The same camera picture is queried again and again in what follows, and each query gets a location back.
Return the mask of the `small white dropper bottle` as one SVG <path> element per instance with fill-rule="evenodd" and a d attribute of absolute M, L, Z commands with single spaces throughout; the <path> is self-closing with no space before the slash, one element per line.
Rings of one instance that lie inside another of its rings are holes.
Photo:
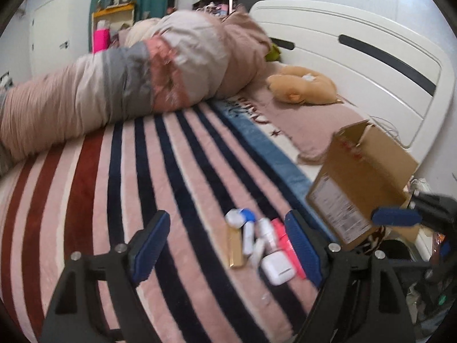
<path fill-rule="evenodd" d="M 272 253 L 278 250 L 278 238 L 272 222 L 268 218 L 261 218 L 257 222 L 258 236 L 265 242 L 266 251 Z"/>

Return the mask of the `pink marker pen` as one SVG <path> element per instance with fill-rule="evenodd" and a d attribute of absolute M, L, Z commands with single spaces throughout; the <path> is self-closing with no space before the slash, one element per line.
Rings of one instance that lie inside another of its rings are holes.
<path fill-rule="evenodd" d="M 290 260 L 292 266 L 294 267 L 297 275 L 301 279 L 305 280 L 307 278 L 306 273 L 303 270 L 303 268 L 300 264 L 300 261 L 297 257 L 297 254 L 294 251 L 294 247 L 292 246 L 290 239 L 286 233 L 286 228 L 285 228 L 284 223 L 278 218 L 273 219 L 273 221 L 271 223 L 273 225 L 276 236 L 278 238 L 279 248 L 285 252 L 287 258 Z"/>

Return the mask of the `pink gift bag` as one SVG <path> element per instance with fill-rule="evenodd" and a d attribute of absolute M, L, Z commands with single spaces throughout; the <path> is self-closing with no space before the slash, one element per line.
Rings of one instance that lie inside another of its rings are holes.
<path fill-rule="evenodd" d="M 110 46 L 109 29 L 97 29 L 93 35 L 93 53 L 107 50 Z"/>

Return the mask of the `green plush toy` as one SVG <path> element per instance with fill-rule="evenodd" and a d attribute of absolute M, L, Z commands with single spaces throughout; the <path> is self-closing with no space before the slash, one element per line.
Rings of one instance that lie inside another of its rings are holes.
<path fill-rule="evenodd" d="M 275 43 L 272 44 L 272 47 L 270 49 L 270 52 L 268 52 L 267 55 L 265 55 L 265 60 L 266 62 L 275 62 L 275 61 L 280 61 L 281 57 L 281 51 L 278 45 Z"/>

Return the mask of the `white door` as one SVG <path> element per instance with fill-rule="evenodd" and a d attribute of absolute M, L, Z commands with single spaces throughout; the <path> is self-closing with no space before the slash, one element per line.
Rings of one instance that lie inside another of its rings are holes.
<path fill-rule="evenodd" d="M 56 71 L 73 61 L 70 2 L 49 0 L 34 11 L 30 34 L 33 77 Z"/>

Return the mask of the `white earbuds case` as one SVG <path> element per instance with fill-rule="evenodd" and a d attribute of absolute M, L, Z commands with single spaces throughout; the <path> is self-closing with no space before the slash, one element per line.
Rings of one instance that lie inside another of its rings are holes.
<path fill-rule="evenodd" d="M 260 267 L 273 286 L 280 286 L 296 276 L 296 270 L 283 251 L 273 252 L 262 258 Z"/>

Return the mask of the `cardboard box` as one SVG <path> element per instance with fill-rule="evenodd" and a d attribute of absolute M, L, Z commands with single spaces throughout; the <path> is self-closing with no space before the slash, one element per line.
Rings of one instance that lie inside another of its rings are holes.
<path fill-rule="evenodd" d="M 307 202 L 337 237 L 352 250 L 378 227 L 371 214 L 379 207 L 400 207 L 405 187 L 418 162 L 369 121 L 336 132 Z"/>

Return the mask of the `blue white contact lens case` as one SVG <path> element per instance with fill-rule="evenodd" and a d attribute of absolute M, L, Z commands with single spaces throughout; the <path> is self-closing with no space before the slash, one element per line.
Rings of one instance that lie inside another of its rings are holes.
<path fill-rule="evenodd" d="M 256 216 L 247 208 L 233 208 L 225 214 L 225 221 L 230 227 L 240 229 L 247 222 L 255 222 Z"/>

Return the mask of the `yellow shelf cabinet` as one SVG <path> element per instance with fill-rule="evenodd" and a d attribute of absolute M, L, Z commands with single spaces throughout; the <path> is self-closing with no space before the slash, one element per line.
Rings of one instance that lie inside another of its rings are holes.
<path fill-rule="evenodd" d="M 91 35 L 94 35 L 100 21 L 106 21 L 109 29 L 120 30 L 123 25 L 133 26 L 136 3 L 117 5 L 91 14 Z"/>

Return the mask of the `rolled patchwork quilt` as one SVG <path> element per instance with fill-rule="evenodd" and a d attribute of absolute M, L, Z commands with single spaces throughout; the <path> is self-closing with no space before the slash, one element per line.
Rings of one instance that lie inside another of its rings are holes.
<path fill-rule="evenodd" d="M 123 47 L 1 90 L 1 171 L 108 124 L 232 97 L 271 47 L 242 9 L 223 19 L 180 10 L 140 21 Z"/>

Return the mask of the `striped plush blanket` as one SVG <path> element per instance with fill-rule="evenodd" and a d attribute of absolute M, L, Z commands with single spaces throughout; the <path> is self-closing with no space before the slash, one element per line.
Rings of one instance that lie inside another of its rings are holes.
<path fill-rule="evenodd" d="M 99 129 L 1 178 L 1 306 L 28 342 L 287 342 L 316 290 L 242 259 L 232 209 L 274 222 L 311 179 L 252 106 Z"/>

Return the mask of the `pink corduroy pillow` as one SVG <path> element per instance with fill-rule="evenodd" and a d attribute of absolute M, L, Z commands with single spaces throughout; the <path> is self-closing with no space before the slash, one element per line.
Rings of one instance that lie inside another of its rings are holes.
<path fill-rule="evenodd" d="M 249 107 L 252 114 L 259 117 L 259 123 L 272 124 L 291 141 L 298 151 L 298 163 L 321 165 L 332 136 L 364 118 L 339 95 L 341 102 L 332 105 L 290 105 L 277 101 L 267 87 L 266 79 L 285 66 L 290 65 L 268 63 L 234 98 Z"/>

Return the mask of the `white bed headboard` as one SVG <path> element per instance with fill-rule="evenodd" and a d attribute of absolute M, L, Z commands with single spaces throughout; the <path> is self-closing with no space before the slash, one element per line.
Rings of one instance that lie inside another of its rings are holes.
<path fill-rule="evenodd" d="M 429 39 L 381 15 L 330 2 L 266 0 L 251 16 L 285 64 L 323 73 L 422 163 L 450 106 L 455 74 Z"/>

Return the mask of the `gold rectangular bar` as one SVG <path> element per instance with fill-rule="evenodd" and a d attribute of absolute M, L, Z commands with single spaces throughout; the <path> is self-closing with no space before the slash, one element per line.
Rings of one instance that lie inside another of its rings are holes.
<path fill-rule="evenodd" d="M 245 257 L 242 253 L 242 231 L 240 228 L 228 227 L 228 265 L 230 268 L 243 267 Z"/>

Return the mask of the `brown plush toy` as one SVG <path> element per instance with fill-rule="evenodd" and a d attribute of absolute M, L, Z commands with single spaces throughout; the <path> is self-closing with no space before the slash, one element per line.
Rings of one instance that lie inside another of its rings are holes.
<path fill-rule="evenodd" d="M 299 66 L 285 66 L 268 76 L 266 85 L 273 97 L 290 105 L 332 105 L 340 103 L 334 82 L 322 73 Z"/>

